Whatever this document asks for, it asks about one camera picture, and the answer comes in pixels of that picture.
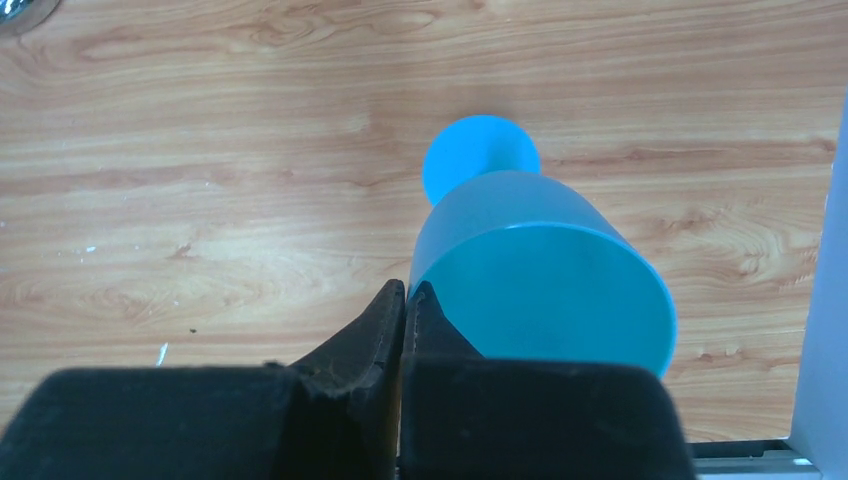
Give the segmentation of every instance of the wooden table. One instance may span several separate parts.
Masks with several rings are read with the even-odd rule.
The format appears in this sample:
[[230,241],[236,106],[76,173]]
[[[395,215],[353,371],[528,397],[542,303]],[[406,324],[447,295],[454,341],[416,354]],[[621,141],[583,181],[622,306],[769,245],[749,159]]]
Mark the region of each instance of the wooden table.
[[785,435],[846,45],[837,0],[65,0],[0,42],[0,425],[165,343],[298,358],[407,277],[429,141],[493,113],[667,280],[689,438]]

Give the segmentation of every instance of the white speck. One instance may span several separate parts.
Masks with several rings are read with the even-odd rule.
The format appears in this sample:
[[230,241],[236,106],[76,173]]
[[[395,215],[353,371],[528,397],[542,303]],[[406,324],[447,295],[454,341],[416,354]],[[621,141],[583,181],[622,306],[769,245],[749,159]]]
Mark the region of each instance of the white speck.
[[162,362],[165,361],[165,355],[168,353],[168,343],[165,342],[159,347],[159,360],[156,361],[156,366],[161,367]]

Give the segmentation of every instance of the shiny silver object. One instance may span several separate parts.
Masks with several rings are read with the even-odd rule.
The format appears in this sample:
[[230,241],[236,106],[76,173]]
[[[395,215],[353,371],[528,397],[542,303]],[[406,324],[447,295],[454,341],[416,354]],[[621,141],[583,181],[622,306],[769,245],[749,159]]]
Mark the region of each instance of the shiny silver object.
[[30,31],[58,4],[59,0],[0,0],[0,38]]

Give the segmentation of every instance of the light brown wood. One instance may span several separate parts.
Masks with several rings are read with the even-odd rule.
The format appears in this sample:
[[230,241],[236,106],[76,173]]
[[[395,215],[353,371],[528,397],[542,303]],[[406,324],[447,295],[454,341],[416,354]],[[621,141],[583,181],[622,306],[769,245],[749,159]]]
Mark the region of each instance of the light brown wood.
[[0,43],[0,425],[165,342],[309,351],[407,277],[429,141],[495,113],[669,283],[689,438],[785,435],[846,45],[838,0],[65,0]]

